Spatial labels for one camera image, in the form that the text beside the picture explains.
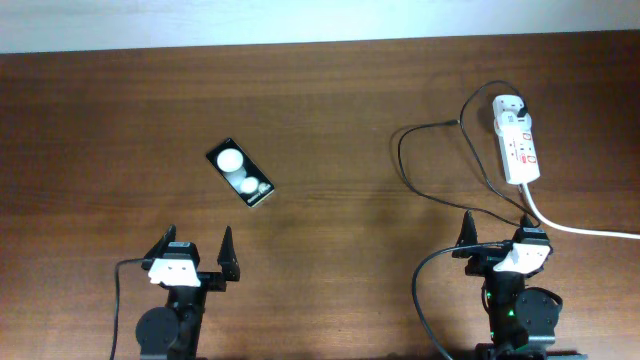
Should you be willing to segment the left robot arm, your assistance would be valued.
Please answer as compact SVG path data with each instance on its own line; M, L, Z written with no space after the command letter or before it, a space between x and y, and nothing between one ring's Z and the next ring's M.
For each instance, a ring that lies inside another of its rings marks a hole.
M142 359L195 359L207 294L224 292L241 277L230 227L217 257L218 272L200 271L197 246L177 241L176 235L171 225L142 260L150 282L168 291L166 303L148 310L136 325Z

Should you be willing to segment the white USB charger plug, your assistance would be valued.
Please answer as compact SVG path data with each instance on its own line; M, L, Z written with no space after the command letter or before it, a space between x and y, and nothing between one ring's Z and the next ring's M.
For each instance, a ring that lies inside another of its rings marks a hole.
M499 95L492 102L494 129L497 135L506 130L529 131L532 119L526 102L516 95Z

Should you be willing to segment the black smartphone with lit screen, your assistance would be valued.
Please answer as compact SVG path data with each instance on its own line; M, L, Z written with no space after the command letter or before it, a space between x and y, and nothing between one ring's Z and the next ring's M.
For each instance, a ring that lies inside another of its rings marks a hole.
M249 208L275 192L275 184L232 138L209 150L206 159Z

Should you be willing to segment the white power strip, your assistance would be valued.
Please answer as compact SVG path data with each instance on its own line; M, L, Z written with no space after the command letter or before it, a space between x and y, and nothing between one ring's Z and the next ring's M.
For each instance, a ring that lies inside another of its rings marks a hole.
M515 114L505 112L496 117L494 127L506 182L522 185L537 180L540 177L540 169L530 116L517 118Z

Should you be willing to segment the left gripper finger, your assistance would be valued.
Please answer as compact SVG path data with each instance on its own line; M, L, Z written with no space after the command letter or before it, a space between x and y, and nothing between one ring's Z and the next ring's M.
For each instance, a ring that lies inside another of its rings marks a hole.
M239 281L241 270L235 253L233 234L230 226L227 226L218 254L217 263L221 267L226 281Z
M160 240L145 254L145 260L153 260L161 257L168 245L176 238L177 228L175 224L171 224Z

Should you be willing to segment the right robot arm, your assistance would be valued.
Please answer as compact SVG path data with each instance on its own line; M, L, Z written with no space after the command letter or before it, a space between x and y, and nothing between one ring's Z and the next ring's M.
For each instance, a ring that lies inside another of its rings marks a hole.
M452 256L465 259L465 274L484 279L481 299L489 318L489 343L478 344L474 357L481 360L586 359L577 351L550 351L563 308L556 293L528 287L526 280L540 273L552 254L548 235L527 217L512 238L496 245L480 243L470 211L463 217Z

